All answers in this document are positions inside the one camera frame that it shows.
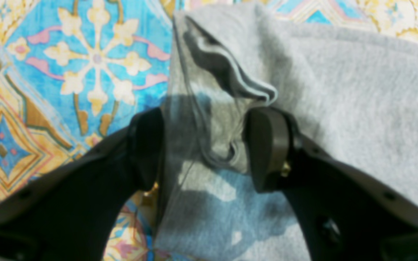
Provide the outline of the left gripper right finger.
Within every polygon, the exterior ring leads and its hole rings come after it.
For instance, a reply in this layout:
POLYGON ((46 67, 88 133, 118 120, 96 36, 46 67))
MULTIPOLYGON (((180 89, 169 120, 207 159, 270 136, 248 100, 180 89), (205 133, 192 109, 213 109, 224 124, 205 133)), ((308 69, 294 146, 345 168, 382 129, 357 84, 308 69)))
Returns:
POLYGON ((418 261, 418 206, 328 155, 292 114, 249 110, 245 139, 256 192, 286 197, 312 261, 418 261))

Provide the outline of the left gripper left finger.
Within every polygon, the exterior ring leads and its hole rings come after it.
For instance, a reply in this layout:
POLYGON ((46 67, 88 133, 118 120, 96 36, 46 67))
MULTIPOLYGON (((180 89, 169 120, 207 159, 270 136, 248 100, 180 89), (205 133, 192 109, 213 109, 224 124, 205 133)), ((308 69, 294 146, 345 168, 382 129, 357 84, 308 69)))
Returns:
POLYGON ((153 188, 163 147, 156 107, 7 197, 0 202, 0 261, 101 260, 125 203, 153 188))

